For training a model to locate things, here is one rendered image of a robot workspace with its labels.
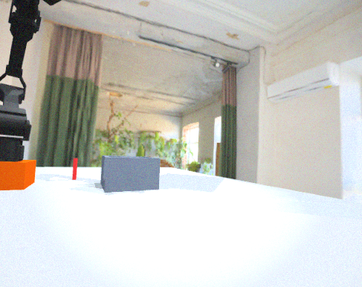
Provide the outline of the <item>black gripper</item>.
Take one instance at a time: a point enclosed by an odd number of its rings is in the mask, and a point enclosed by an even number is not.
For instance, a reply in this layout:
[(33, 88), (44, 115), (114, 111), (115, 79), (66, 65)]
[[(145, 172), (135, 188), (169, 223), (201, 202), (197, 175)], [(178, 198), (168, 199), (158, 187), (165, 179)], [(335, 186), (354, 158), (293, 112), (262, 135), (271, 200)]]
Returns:
[[(17, 0), (17, 1), (29, 7), (29, 6), (36, 6), (39, 0)], [(50, 6), (56, 4), (59, 1), (62, 0), (44, 0), (44, 2), (45, 3), (47, 2)]]

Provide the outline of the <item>red peg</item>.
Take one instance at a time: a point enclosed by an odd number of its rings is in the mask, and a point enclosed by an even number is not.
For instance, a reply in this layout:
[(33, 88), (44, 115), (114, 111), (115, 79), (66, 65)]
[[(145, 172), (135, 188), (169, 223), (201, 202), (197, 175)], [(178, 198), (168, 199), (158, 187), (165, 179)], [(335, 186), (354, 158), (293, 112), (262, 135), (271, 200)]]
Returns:
[(72, 170), (72, 177), (73, 177), (73, 180), (76, 180), (77, 178), (77, 160), (76, 158), (74, 158), (73, 160), (73, 170)]

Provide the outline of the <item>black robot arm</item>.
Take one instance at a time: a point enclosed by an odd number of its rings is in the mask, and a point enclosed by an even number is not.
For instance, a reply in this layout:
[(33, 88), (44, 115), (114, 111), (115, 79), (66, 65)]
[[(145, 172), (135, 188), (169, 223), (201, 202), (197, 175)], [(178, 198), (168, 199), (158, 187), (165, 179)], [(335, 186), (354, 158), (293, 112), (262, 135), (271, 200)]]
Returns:
[[(16, 12), (13, 11), (13, 6)], [(27, 6), (17, 0), (12, 0), (10, 6), (10, 32), (13, 41), (10, 49), (9, 64), (6, 65), (6, 71), (0, 76), (0, 82), (6, 75), (18, 77), (23, 88), (9, 86), (0, 83), (0, 135), (24, 136), (18, 137), (1, 137), (0, 136), (0, 162), (19, 162), (24, 159), (25, 146), (23, 141), (30, 140), (31, 124), (27, 120), (26, 110), (19, 108), (19, 104), (25, 98), (27, 85), (22, 78), (22, 63), (25, 58), (27, 43), (32, 40), (33, 33), (39, 31), (41, 22), (40, 11), (36, 6)], [(36, 20), (36, 22), (35, 22)]]

